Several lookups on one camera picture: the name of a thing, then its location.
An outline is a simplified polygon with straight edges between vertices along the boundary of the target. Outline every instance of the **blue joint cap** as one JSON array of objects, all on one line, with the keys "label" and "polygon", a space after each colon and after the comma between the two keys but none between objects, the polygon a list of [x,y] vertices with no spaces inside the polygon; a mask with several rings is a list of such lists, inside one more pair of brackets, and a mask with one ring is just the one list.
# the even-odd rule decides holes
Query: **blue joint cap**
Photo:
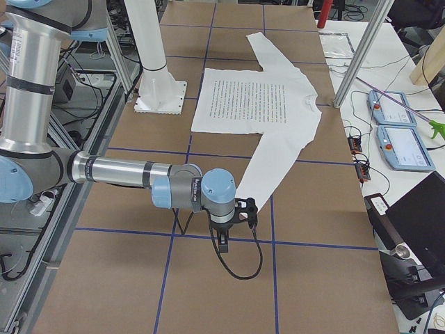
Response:
[{"label": "blue joint cap", "polygon": [[71,39],[79,42],[104,42],[108,37],[108,28],[96,30],[76,30],[71,32]]},{"label": "blue joint cap", "polygon": [[229,203],[236,193],[234,177],[225,169],[212,169],[202,178],[201,191],[214,203]]},{"label": "blue joint cap", "polygon": [[52,0],[7,0],[6,3],[18,8],[33,9],[42,7],[51,1]]},{"label": "blue joint cap", "polygon": [[152,186],[152,201],[155,207],[171,209],[172,207],[172,189],[168,176],[157,177]]},{"label": "blue joint cap", "polygon": [[13,30],[14,22],[12,22],[10,19],[7,19],[1,23],[1,26],[4,26],[7,29]]},{"label": "blue joint cap", "polygon": [[0,156],[0,202],[14,203],[33,194],[28,174],[13,160]]}]

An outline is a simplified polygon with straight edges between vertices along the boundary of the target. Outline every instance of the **white metal pillar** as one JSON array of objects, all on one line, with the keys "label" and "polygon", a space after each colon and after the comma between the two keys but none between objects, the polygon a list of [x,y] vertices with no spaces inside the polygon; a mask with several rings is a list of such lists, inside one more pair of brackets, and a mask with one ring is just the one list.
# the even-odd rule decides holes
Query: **white metal pillar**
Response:
[{"label": "white metal pillar", "polygon": [[385,21],[393,2],[394,0],[379,0],[377,3],[377,7],[375,8],[373,16],[366,27],[362,39],[360,40],[354,58],[350,62],[348,71],[346,72],[337,94],[335,95],[333,103],[335,108],[340,108],[340,106],[343,104],[343,101],[345,100],[346,95],[348,94],[348,91],[362,66],[362,63],[378,34],[382,23]]},{"label": "white metal pillar", "polygon": [[181,113],[187,83],[168,72],[154,0],[124,0],[144,67],[135,111]]}]

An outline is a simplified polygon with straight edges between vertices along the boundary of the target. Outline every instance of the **display screen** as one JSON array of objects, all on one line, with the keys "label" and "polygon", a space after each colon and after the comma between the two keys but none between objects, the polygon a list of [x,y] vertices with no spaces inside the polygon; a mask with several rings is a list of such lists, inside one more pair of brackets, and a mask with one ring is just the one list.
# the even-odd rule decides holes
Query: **display screen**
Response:
[{"label": "display screen", "polygon": [[[400,94],[388,93],[396,101],[404,103]],[[383,116],[385,120],[390,122],[411,123],[409,117],[409,111],[402,106],[398,105],[394,101],[391,101],[386,96],[379,95],[379,104],[382,108]]]},{"label": "display screen", "polygon": [[400,165],[429,166],[412,129],[386,128]]}]

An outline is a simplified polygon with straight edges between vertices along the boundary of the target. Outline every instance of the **chair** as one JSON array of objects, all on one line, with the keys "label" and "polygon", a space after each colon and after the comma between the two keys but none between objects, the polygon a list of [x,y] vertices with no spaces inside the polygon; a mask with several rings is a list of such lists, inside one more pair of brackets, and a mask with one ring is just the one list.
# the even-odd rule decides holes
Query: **chair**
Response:
[{"label": "chair", "polygon": [[439,28],[445,24],[444,9],[445,0],[395,0],[388,17],[402,42],[419,48],[421,45],[407,38],[403,29],[410,26]]}]

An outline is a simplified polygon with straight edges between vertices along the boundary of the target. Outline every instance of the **brown cardboard surface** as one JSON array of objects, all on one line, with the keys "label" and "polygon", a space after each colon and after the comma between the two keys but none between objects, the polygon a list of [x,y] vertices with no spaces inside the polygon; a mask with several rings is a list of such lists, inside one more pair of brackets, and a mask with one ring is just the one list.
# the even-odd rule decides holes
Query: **brown cardboard surface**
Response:
[{"label": "brown cardboard surface", "polygon": [[298,162],[273,203],[276,240],[375,247],[353,166]]},{"label": "brown cardboard surface", "polygon": [[197,98],[204,59],[167,57],[168,71],[177,81],[187,81],[186,98]]},{"label": "brown cardboard surface", "polygon": [[193,132],[191,152],[251,157],[260,134],[205,134]]},{"label": "brown cardboard surface", "polygon": [[264,6],[266,29],[317,31],[312,8],[289,6]]},{"label": "brown cardboard surface", "polygon": [[181,115],[136,113],[135,102],[125,106],[110,147],[187,152],[196,101],[184,101]]},{"label": "brown cardboard surface", "polygon": [[316,31],[267,30],[266,37],[292,62],[326,63]]},{"label": "brown cardboard surface", "polygon": [[161,24],[210,26],[214,3],[169,1]]},{"label": "brown cardboard surface", "polygon": [[[107,157],[168,164],[183,164],[185,155],[109,150]],[[131,189],[110,184],[94,184],[78,226],[108,230],[137,230],[171,233],[175,216],[152,203],[147,189]]]},{"label": "brown cardboard surface", "polygon": [[352,157],[341,121],[340,110],[319,106],[321,120],[314,141],[298,156],[299,160],[351,163]]},{"label": "brown cardboard surface", "polygon": [[323,64],[303,64],[294,63],[303,74],[311,82],[315,88],[318,97],[316,103],[332,105],[332,101],[335,98],[335,92],[331,84],[331,78],[329,76],[329,67]]},{"label": "brown cardboard surface", "polygon": [[261,31],[262,29],[213,28],[207,57],[256,61],[257,57],[255,57],[246,36]]},{"label": "brown cardboard surface", "polygon": [[219,4],[215,11],[213,26],[263,29],[263,6]]},{"label": "brown cardboard surface", "polygon": [[33,333],[151,333],[169,243],[76,231]]},{"label": "brown cardboard surface", "polygon": [[[189,157],[188,162],[198,165],[202,169],[203,173],[213,168],[224,168],[226,170],[229,170],[230,173],[234,176],[235,183],[239,184],[243,177],[244,171],[248,166],[249,159],[197,157],[192,155]],[[183,210],[181,210],[179,217],[182,226],[185,226],[188,214],[189,212],[183,212]],[[267,202],[258,214],[257,235],[260,240],[272,239],[270,217],[270,203]],[[209,224],[207,221],[207,215],[204,212],[196,214],[193,217],[187,234],[209,236]],[[252,239],[252,232],[247,223],[235,225],[233,228],[230,229],[229,235],[232,238]]]},{"label": "brown cardboard surface", "polygon": [[196,26],[161,26],[166,56],[204,58],[210,28]]},{"label": "brown cardboard surface", "polygon": [[[245,36],[263,31],[263,10],[267,37],[309,77],[317,102],[331,102],[320,40],[308,32],[316,30],[310,10],[169,2],[161,27],[165,53],[175,79],[187,80],[188,98],[197,97],[204,62],[261,70]],[[110,144],[127,150],[111,149],[107,156],[173,164],[188,157],[203,172],[229,170],[239,184],[260,135],[191,136],[195,100],[185,101],[180,116],[134,113],[135,101]],[[271,334],[276,319],[281,334],[397,333],[378,252],[367,250],[375,243],[339,112],[319,109],[315,141],[259,213],[264,266],[258,278],[238,281],[223,269],[204,214],[193,218],[184,237],[178,228],[173,238],[153,235],[172,232],[170,210],[154,208],[148,191],[96,184],[79,227],[108,232],[75,232],[35,333]],[[183,226],[187,217],[180,210]],[[251,274],[258,264],[251,231],[242,224],[230,236],[238,241],[230,241],[224,258],[236,273]]]},{"label": "brown cardboard surface", "polygon": [[377,251],[276,249],[280,334],[398,333]]},{"label": "brown cardboard surface", "polygon": [[[250,275],[258,266],[253,243],[233,242],[227,264]],[[158,334],[275,332],[270,245],[264,264],[251,281],[232,278],[219,263],[210,240],[175,238]]]}]

